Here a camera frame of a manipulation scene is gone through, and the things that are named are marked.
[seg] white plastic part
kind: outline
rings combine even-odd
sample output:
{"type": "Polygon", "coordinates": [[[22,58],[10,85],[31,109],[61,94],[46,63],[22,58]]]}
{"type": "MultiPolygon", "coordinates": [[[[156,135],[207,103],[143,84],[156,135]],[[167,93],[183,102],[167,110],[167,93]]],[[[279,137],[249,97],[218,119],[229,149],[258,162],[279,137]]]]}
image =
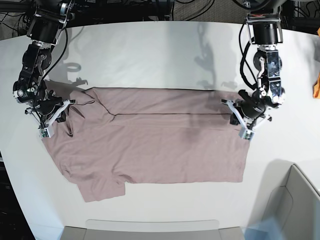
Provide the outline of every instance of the white plastic part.
{"type": "Polygon", "coordinates": [[[39,134],[40,134],[40,138],[51,138],[54,134],[54,128],[52,127],[52,124],[55,122],[55,120],[59,117],[59,115],[66,110],[66,108],[68,107],[68,105],[70,104],[70,100],[65,100],[63,102],[63,105],[55,112],[55,114],[48,119],[47,121],[45,121],[44,125],[45,128],[39,128],[39,134]]]}
{"type": "Polygon", "coordinates": [[[15,99],[17,99],[19,96],[18,96],[18,91],[14,91],[13,92],[13,97],[15,98],[15,99]]]}
{"type": "Polygon", "coordinates": [[[257,128],[259,128],[262,124],[264,124],[271,116],[269,114],[265,115],[265,117],[258,122],[252,129],[256,130],[257,128]]]}
{"type": "Polygon", "coordinates": [[[235,108],[233,101],[227,100],[226,104],[228,105],[229,109],[235,114],[236,118],[238,119],[239,123],[241,124],[242,128],[239,132],[239,136],[242,139],[251,140],[253,138],[253,136],[255,135],[255,131],[247,128],[247,124],[245,123],[245,121],[242,118],[239,111],[235,108]]]}
{"type": "Polygon", "coordinates": [[[62,107],[60,107],[50,119],[48,119],[47,121],[45,121],[45,125],[46,125],[46,126],[51,126],[51,125],[55,122],[55,120],[59,117],[59,115],[60,115],[64,110],[66,110],[66,108],[68,107],[69,104],[70,104],[70,100],[65,100],[65,101],[63,102],[62,107]]]}

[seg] black cable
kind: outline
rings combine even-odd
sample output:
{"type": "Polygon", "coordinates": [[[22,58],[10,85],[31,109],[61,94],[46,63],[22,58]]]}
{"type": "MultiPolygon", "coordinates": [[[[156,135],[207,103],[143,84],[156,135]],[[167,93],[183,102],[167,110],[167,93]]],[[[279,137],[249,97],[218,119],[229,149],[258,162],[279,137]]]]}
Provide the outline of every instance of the black cable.
{"type": "Polygon", "coordinates": [[[165,15],[166,15],[165,20],[170,21],[170,0],[166,0],[166,13],[165,13],[165,15]]]}
{"type": "Polygon", "coordinates": [[[191,21],[191,20],[193,20],[193,19],[195,19],[195,18],[197,18],[197,17],[205,14],[205,13],[214,5],[215,1],[216,1],[216,0],[213,0],[212,3],[211,3],[211,5],[210,5],[206,10],[204,10],[204,11],[201,12],[201,13],[199,13],[197,16],[194,16],[194,17],[191,17],[191,18],[187,19],[186,21],[191,21]]]}
{"type": "Polygon", "coordinates": [[[304,14],[304,16],[310,17],[310,14],[308,15],[305,11],[303,11],[303,9],[301,7],[295,6],[294,9],[301,11],[304,14]]]}
{"type": "Polygon", "coordinates": [[[10,28],[10,29],[12,29],[12,30],[14,30],[14,31],[17,31],[18,32],[18,30],[17,29],[14,29],[13,27],[11,27],[11,26],[9,26],[9,25],[7,25],[7,24],[5,24],[4,22],[0,22],[1,24],[3,24],[3,25],[5,25],[6,27],[8,27],[8,28],[10,28]]]}
{"type": "Polygon", "coordinates": [[[0,14],[6,15],[6,16],[9,16],[9,17],[19,17],[19,16],[24,15],[24,13],[19,14],[19,15],[10,15],[10,14],[8,14],[8,13],[3,13],[3,12],[0,12],[0,14]]]}
{"type": "Polygon", "coordinates": [[[38,111],[35,109],[35,113],[36,113],[36,115],[38,116],[38,118],[39,118],[39,120],[40,120],[40,125],[41,125],[41,128],[45,128],[46,126],[45,126],[45,123],[44,123],[44,121],[43,121],[43,119],[41,118],[41,116],[39,115],[39,113],[38,113],[38,111]]]}
{"type": "Polygon", "coordinates": [[[241,77],[242,77],[244,83],[245,83],[249,88],[251,88],[252,90],[255,90],[256,87],[255,87],[254,85],[252,85],[252,84],[248,81],[248,79],[247,79],[247,77],[246,77],[246,75],[245,75],[245,73],[244,73],[245,60],[246,60],[246,56],[247,56],[247,53],[248,53],[248,50],[249,50],[250,46],[251,46],[251,43],[250,43],[250,41],[248,41],[248,43],[246,44],[246,46],[245,46],[245,48],[244,48],[243,56],[242,56],[242,59],[241,59],[241,62],[240,62],[240,74],[241,74],[241,77]]]}
{"type": "Polygon", "coordinates": [[[173,3],[173,5],[172,5],[172,11],[171,11],[172,21],[174,21],[174,20],[175,20],[174,12],[175,12],[175,3],[173,3]]]}
{"type": "Polygon", "coordinates": [[[310,2],[308,2],[306,5],[305,5],[305,9],[308,11],[308,16],[310,17],[310,10],[309,10],[309,8],[308,8],[308,5],[309,4],[315,4],[313,1],[310,1],[310,2]]]}
{"type": "Polygon", "coordinates": [[[23,18],[22,18],[22,22],[24,22],[25,24],[28,23],[28,19],[26,20],[26,18],[28,18],[27,15],[24,15],[23,18]]]}
{"type": "MultiPolygon", "coordinates": [[[[65,45],[64,45],[64,49],[60,55],[60,57],[57,59],[57,61],[52,65],[52,67],[43,75],[43,77],[41,78],[40,82],[39,82],[39,85],[36,89],[36,92],[35,92],[35,97],[37,97],[38,93],[39,93],[39,88],[41,86],[41,83],[42,81],[45,79],[45,77],[48,75],[48,73],[50,73],[50,71],[59,63],[59,61],[62,59],[62,57],[64,56],[66,50],[67,50],[67,46],[68,46],[68,41],[69,41],[69,37],[68,37],[68,31],[66,28],[64,28],[64,31],[65,31],[65,45]]],[[[37,115],[39,115],[37,109],[35,108],[35,106],[33,106],[33,109],[35,110],[35,113],[37,115]]],[[[41,123],[41,126],[42,125],[45,125],[45,123],[43,122],[42,118],[40,118],[40,123],[41,123]]]]}
{"type": "Polygon", "coordinates": [[[262,3],[260,3],[259,5],[255,6],[255,7],[246,7],[246,6],[242,5],[240,2],[238,2],[237,0],[232,0],[232,2],[237,4],[240,8],[247,10],[247,11],[251,11],[251,12],[263,9],[265,6],[267,6],[272,1],[273,0],[264,0],[262,3]]]}
{"type": "Polygon", "coordinates": [[[314,18],[317,16],[317,13],[320,14],[320,9],[315,10],[315,12],[314,12],[314,18]]]}
{"type": "Polygon", "coordinates": [[[0,25],[4,22],[5,18],[8,16],[9,14],[8,13],[5,13],[5,16],[1,19],[0,21],[0,25]]]}
{"type": "Polygon", "coordinates": [[[282,24],[284,25],[284,28],[285,29],[288,29],[288,23],[287,23],[287,19],[285,16],[281,16],[281,21],[282,21],[282,24]]]}
{"type": "Polygon", "coordinates": [[[41,82],[42,80],[44,80],[45,77],[48,75],[48,73],[50,73],[50,71],[58,64],[58,62],[62,59],[62,57],[64,56],[64,54],[65,54],[65,52],[66,52],[66,50],[67,50],[69,37],[68,37],[68,31],[67,31],[66,28],[64,29],[64,31],[65,31],[65,45],[64,45],[64,49],[63,49],[60,57],[58,58],[58,60],[57,60],[57,61],[52,65],[52,67],[43,75],[43,77],[41,78],[40,82],[41,82]]]}
{"type": "Polygon", "coordinates": [[[308,16],[305,15],[304,13],[300,12],[298,9],[294,8],[294,11],[296,11],[297,13],[301,14],[302,16],[304,16],[305,18],[307,18],[308,16]]]}
{"type": "Polygon", "coordinates": [[[156,3],[155,11],[156,11],[156,14],[158,17],[158,21],[161,21],[162,20],[162,9],[160,7],[159,0],[155,0],[155,3],[156,3]]]}
{"type": "Polygon", "coordinates": [[[22,19],[23,16],[24,16],[24,15],[21,15],[21,16],[19,17],[19,20],[18,20],[18,25],[17,25],[18,37],[19,37],[19,25],[20,25],[20,21],[21,21],[21,19],[22,19]]]}
{"type": "Polygon", "coordinates": [[[12,30],[12,34],[11,34],[11,36],[12,36],[13,38],[14,38],[14,35],[15,35],[15,31],[14,31],[14,30],[12,30]]]}
{"type": "Polygon", "coordinates": [[[190,3],[193,3],[194,1],[195,1],[195,0],[183,2],[183,1],[178,1],[178,0],[176,0],[176,2],[177,2],[177,3],[180,3],[180,4],[190,4],[190,3]]]}
{"type": "MultiPolygon", "coordinates": [[[[241,51],[242,57],[244,56],[244,51],[242,50],[242,45],[241,45],[241,33],[242,33],[242,30],[244,29],[244,26],[245,26],[245,24],[242,24],[242,27],[241,27],[240,32],[239,32],[239,47],[240,47],[240,51],[241,51]]],[[[252,71],[251,67],[249,66],[249,63],[247,62],[246,59],[244,59],[244,62],[246,64],[246,66],[248,67],[248,69],[249,69],[254,81],[257,83],[256,76],[255,76],[254,72],[252,71]]]]}

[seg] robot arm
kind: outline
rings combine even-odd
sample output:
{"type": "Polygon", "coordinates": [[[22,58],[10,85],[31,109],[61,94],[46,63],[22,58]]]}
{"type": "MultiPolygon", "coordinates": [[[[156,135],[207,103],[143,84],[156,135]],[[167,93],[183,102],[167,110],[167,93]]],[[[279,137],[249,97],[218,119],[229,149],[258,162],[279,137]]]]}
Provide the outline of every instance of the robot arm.
{"type": "MultiPolygon", "coordinates": [[[[239,95],[243,100],[222,100],[232,111],[230,123],[241,124],[240,137],[251,140],[257,129],[266,120],[271,121],[266,111],[278,108],[285,99],[285,90],[282,88],[280,70],[282,62],[277,44],[283,42],[282,29],[280,25],[280,6],[285,0],[265,0],[267,4],[262,8],[250,11],[246,18],[249,32],[249,43],[247,44],[240,64],[240,72],[244,82],[253,90],[249,95],[245,90],[240,90],[239,95]],[[250,34],[250,25],[253,28],[254,37],[250,34]],[[257,45],[257,53],[253,58],[255,68],[259,71],[257,82],[254,85],[248,83],[243,72],[246,55],[250,44],[257,45]]],[[[245,8],[251,5],[246,2],[245,8]]]]}
{"type": "Polygon", "coordinates": [[[27,32],[32,43],[23,55],[22,70],[18,81],[13,85],[15,99],[30,106],[25,110],[25,114],[35,116],[36,113],[39,117],[39,132],[42,138],[54,134],[53,122],[64,122],[66,118],[64,110],[68,105],[75,103],[73,100],[56,97],[53,91],[48,92],[44,82],[50,69],[46,74],[44,70],[51,64],[51,52],[62,31],[65,30],[73,4],[72,0],[69,2],[51,0],[35,6],[27,32]]]}

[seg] pink t-shirt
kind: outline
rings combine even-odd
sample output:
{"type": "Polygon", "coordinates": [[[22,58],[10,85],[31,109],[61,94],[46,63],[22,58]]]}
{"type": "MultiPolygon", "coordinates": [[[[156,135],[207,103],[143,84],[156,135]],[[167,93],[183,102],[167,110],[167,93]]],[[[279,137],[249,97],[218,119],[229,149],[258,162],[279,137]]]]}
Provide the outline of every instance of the pink t-shirt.
{"type": "Polygon", "coordinates": [[[123,196],[125,182],[241,182],[249,141],[221,99],[236,93],[186,89],[73,91],[66,122],[43,143],[84,201],[123,196]]]}

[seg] orange object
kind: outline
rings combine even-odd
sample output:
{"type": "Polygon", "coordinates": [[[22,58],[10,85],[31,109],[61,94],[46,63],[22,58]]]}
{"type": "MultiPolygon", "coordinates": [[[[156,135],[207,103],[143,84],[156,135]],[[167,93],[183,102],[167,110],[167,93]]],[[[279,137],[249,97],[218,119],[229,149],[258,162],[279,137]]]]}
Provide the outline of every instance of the orange object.
{"type": "Polygon", "coordinates": [[[316,83],[313,87],[313,97],[315,99],[320,99],[320,73],[318,76],[318,80],[316,81],[316,83]]]}

